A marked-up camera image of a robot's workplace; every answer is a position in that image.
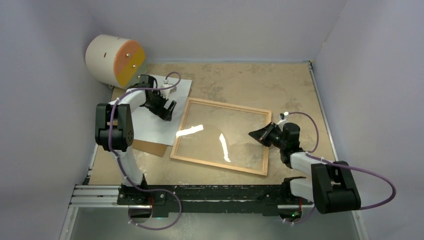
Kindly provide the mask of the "glossy printed photo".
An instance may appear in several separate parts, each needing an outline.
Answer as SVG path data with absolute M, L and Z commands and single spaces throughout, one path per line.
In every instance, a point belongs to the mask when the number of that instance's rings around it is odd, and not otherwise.
M 134 139 L 171 146 L 176 138 L 185 105 L 192 87 L 192 80 L 182 79 L 176 86 L 176 92 L 169 96 L 165 104 L 167 108 L 171 101 L 176 102 L 171 121 L 165 121 L 153 114 L 146 107 L 138 107 L 132 114 Z

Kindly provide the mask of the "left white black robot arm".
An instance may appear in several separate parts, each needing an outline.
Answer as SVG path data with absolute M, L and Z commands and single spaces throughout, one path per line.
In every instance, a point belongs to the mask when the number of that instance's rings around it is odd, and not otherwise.
M 112 154 L 122 176 L 118 204 L 129 202 L 142 205 L 152 200 L 154 190 L 148 188 L 145 175 L 138 169 L 133 153 L 135 131 L 132 114 L 140 107 L 164 121 L 171 121 L 176 101 L 169 95 L 177 90 L 177 83 L 169 83 L 166 76 L 162 85 L 155 77 L 141 74 L 135 84 L 110 103 L 99 103 L 95 109 L 94 138 L 98 146 Z

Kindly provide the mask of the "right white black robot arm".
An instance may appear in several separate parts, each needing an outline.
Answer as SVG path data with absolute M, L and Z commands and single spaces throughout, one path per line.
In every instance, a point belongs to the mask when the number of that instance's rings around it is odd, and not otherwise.
M 313 159 L 300 146 L 301 128 L 295 123 L 279 127 L 271 122 L 263 128 L 249 132 L 249 136 L 265 147 L 279 149 L 283 164 L 310 178 L 285 178 L 280 196 L 288 204 L 299 198 L 314 204 L 321 214 L 359 210 L 361 198 L 346 162 L 335 164 Z

